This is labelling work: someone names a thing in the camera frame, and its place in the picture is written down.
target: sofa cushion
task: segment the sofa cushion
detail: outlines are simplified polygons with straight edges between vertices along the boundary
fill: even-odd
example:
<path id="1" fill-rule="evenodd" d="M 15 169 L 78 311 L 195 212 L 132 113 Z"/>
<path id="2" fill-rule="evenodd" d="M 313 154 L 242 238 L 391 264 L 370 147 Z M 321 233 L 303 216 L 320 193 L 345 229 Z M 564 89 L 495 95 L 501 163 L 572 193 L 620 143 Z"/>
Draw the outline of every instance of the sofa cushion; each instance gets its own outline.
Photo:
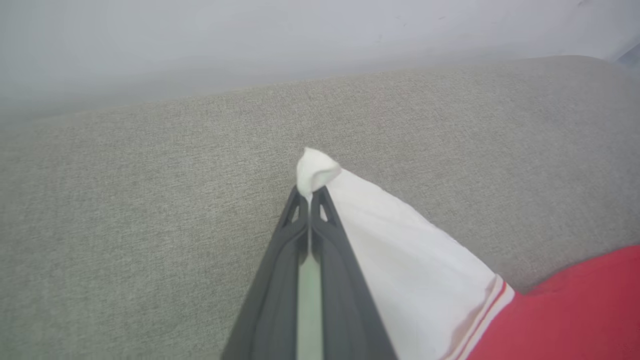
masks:
<path id="1" fill-rule="evenodd" d="M 218 355 L 304 146 L 412 205 L 517 290 L 640 240 L 640 85 L 591 58 L 322 79 L 0 129 L 8 358 Z"/>

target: white cloth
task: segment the white cloth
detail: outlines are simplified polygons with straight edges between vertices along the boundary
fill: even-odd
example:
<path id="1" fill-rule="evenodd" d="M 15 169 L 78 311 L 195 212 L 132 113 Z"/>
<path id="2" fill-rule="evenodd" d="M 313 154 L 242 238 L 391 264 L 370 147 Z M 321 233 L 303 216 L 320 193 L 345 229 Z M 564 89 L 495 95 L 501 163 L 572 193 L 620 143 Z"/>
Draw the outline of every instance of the white cloth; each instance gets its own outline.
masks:
<path id="1" fill-rule="evenodd" d="M 461 354 L 470 351 L 464 348 L 495 303 L 502 279 L 411 206 L 347 170 L 340 172 L 327 158 L 305 149 L 298 189 L 329 189 L 396 354 L 400 359 L 466 357 Z"/>

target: white wall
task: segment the white wall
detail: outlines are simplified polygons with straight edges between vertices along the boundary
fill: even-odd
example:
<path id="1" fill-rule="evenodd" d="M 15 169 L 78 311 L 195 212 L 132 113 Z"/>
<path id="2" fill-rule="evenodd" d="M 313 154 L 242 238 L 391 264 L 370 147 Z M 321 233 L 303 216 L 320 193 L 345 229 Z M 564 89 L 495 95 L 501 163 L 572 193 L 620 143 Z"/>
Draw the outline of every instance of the white wall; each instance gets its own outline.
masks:
<path id="1" fill-rule="evenodd" d="M 640 40 L 640 0 L 0 0 L 0 119 Z"/>

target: red cloth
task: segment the red cloth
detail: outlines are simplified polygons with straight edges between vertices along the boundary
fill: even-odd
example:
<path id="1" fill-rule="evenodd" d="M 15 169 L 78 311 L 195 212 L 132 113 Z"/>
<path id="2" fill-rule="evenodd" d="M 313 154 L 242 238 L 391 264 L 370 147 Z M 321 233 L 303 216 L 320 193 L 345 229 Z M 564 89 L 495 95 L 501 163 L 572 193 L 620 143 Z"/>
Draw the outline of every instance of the red cloth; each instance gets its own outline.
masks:
<path id="1" fill-rule="evenodd" d="M 468 360 L 639 360 L 640 246 L 566 269 L 516 294 Z"/>

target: gray sofa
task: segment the gray sofa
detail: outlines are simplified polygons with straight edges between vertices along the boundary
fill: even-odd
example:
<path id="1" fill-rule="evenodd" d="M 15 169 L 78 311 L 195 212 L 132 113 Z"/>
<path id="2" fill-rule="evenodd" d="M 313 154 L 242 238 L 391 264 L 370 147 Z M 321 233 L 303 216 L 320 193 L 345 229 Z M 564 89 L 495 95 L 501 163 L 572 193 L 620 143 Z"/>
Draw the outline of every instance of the gray sofa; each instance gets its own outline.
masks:
<path id="1" fill-rule="evenodd" d="M 215 357 L 304 146 L 520 291 L 640 242 L 640 84 L 579 56 L 0 127 L 3 358 Z"/>

